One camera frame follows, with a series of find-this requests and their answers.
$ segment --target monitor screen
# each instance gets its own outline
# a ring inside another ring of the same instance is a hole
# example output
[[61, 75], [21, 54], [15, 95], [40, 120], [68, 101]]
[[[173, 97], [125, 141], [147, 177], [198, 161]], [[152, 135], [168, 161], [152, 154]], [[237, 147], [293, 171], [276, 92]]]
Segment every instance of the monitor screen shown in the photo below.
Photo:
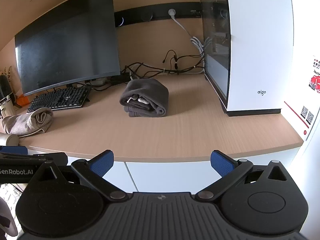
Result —
[[24, 95], [120, 74], [113, 0], [67, 0], [15, 36]]

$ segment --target qr code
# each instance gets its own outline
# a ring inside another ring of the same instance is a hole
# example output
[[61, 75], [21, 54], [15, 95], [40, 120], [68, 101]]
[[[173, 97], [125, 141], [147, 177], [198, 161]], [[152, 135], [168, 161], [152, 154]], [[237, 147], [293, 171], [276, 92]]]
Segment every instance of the qr code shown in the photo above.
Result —
[[308, 113], [308, 108], [303, 106], [302, 111], [301, 111], [301, 116], [305, 119]]
[[308, 116], [307, 116], [307, 122], [308, 122], [308, 124], [311, 124], [311, 122], [312, 122], [312, 120], [313, 120], [313, 117], [314, 117], [314, 115], [311, 114], [311, 112], [309, 112], [309, 113], [308, 113]]

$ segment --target screw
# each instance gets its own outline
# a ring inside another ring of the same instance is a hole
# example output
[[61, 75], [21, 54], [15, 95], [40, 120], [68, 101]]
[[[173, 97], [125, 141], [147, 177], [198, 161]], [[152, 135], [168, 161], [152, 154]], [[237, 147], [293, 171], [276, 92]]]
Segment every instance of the screw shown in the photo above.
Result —
[[116, 190], [110, 193], [110, 197], [113, 199], [122, 199], [125, 197], [125, 192]]
[[198, 196], [202, 199], [210, 199], [213, 197], [213, 193], [210, 191], [203, 190], [198, 193]]

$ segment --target small speaker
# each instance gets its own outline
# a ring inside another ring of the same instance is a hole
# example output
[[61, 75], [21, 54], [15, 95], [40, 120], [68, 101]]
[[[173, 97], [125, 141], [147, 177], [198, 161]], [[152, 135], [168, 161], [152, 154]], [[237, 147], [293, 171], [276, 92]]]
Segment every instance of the small speaker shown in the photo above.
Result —
[[6, 75], [0, 75], [0, 103], [6, 100], [7, 95], [10, 96], [12, 104], [16, 103], [16, 98], [11, 89], [9, 80]]

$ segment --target aigo logo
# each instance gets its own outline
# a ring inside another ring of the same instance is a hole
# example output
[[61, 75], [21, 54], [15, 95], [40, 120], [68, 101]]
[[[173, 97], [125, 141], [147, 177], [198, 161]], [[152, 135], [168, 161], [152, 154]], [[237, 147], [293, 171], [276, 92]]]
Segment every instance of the aigo logo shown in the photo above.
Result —
[[263, 96], [265, 93], [266, 93], [266, 92], [265, 92], [265, 91], [262, 91], [262, 90], [258, 91], [258, 94], [261, 94], [262, 96]]

